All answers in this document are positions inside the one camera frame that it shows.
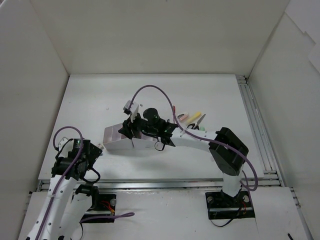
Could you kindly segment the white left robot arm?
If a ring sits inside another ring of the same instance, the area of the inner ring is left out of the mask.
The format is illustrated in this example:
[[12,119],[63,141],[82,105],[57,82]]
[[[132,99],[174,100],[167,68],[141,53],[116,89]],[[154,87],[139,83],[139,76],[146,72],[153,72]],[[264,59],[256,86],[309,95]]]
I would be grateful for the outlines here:
[[89,139],[76,138],[72,143],[66,157],[55,157],[47,196],[28,240],[69,240],[85,213],[100,204],[98,187],[78,181],[93,169],[102,150]]

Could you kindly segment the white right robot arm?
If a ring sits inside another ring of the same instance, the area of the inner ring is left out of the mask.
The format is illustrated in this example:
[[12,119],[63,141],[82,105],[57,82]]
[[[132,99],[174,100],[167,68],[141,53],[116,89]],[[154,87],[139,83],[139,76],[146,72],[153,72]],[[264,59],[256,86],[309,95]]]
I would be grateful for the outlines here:
[[139,110],[123,108],[128,119],[118,131],[129,139],[142,135],[157,139],[163,146],[188,147],[208,152],[223,173],[221,200],[227,206],[239,201],[241,171],[249,153],[247,146],[227,127],[216,132],[181,129],[178,124],[160,118],[155,108],[140,116]]

